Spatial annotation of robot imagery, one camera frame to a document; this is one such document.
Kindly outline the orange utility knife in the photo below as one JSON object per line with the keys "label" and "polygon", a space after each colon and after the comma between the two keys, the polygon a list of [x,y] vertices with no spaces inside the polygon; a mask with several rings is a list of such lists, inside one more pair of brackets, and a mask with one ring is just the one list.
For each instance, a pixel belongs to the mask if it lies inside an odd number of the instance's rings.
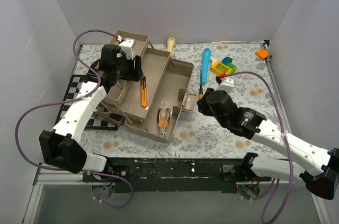
{"label": "orange utility knife", "polygon": [[146,76],[142,76],[140,80],[140,99],[141,106],[147,107],[147,81]]}

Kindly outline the taupe plastic tool box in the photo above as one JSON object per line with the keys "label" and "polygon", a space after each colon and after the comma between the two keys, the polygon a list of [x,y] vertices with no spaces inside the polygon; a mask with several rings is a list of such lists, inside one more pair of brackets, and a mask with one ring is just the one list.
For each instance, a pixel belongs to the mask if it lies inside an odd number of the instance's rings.
{"label": "taupe plastic tool box", "polygon": [[[159,142],[168,142],[175,130],[182,110],[192,111],[196,94],[189,92],[194,65],[177,60],[173,52],[155,49],[148,35],[117,30],[124,39],[135,39],[133,51],[141,56],[141,68],[147,81],[147,107],[141,106],[140,82],[119,80],[110,89],[101,105],[106,110],[96,112],[111,124],[118,124],[116,115],[122,116],[125,125],[134,133]],[[166,136],[159,135],[157,113],[159,108],[172,111]]]}

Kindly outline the orange handled pliers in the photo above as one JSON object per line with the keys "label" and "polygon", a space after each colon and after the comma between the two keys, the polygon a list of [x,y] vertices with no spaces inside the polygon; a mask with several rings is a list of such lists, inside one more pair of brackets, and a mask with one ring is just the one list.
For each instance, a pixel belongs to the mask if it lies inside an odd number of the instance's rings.
{"label": "orange handled pliers", "polygon": [[167,129],[169,127],[172,111],[170,108],[159,108],[157,113],[157,127],[159,135],[166,136]]}

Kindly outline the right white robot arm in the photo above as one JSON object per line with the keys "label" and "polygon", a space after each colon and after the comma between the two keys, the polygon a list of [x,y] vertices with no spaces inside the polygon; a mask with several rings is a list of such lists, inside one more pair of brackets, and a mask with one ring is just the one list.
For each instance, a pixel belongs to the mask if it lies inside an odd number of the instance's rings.
{"label": "right white robot arm", "polygon": [[247,153],[240,164],[224,173],[226,180],[292,179],[304,183],[309,192],[320,198],[334,198],[338,187],[338,148],[319,148],[280,131],[265,115],[248,107],[238,107],[225,91],[208,88],[197,105],[200,113],[214,117],[231,133],[266,145],[287,158],[269,160],[256,153]]}

